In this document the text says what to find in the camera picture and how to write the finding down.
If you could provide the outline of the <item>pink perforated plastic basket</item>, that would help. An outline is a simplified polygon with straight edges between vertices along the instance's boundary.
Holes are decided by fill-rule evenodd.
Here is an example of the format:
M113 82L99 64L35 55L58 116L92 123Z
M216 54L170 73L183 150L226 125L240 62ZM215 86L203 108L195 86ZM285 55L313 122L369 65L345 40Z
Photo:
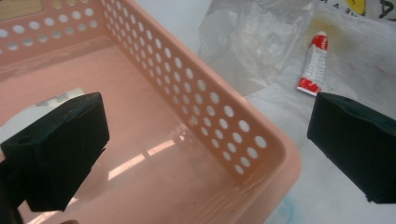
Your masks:
M271 121L134 0L0 3L0 126L82 89L102 94L110 139L62 212L27 224L263 224L301 172Z

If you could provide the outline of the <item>red and white tube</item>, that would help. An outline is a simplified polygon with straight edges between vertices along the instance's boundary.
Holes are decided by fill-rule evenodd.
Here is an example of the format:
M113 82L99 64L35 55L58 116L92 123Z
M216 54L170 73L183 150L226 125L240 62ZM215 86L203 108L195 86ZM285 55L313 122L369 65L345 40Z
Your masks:
M316 96L323 84L328 50L328 37L319 31L312 38L297 89Z

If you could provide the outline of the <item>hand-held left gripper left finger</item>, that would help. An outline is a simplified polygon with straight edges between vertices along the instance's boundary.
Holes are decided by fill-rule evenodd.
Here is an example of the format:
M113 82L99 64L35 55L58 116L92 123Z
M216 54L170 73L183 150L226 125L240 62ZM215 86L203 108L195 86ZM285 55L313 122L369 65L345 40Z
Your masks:
M0 147L0 186L10 205L34 212L63 211L109 140L98 92L72 98Z

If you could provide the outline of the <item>clear smiley plastic bag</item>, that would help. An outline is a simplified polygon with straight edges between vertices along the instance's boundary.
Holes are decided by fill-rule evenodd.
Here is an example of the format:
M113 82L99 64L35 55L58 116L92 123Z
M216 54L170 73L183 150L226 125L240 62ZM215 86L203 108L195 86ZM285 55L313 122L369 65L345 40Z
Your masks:
M213 0L199 55L264 114L306 119L315 98L297 83L310 41L323 31L323 91L396 119L396 22L354 16L347 1Z

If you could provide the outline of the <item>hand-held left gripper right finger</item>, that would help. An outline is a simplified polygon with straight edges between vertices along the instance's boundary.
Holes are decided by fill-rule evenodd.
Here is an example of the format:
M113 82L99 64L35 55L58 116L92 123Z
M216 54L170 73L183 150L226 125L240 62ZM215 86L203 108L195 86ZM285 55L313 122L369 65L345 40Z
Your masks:
M311 140L374 203L396 203L396 120L352 99L320 92Z

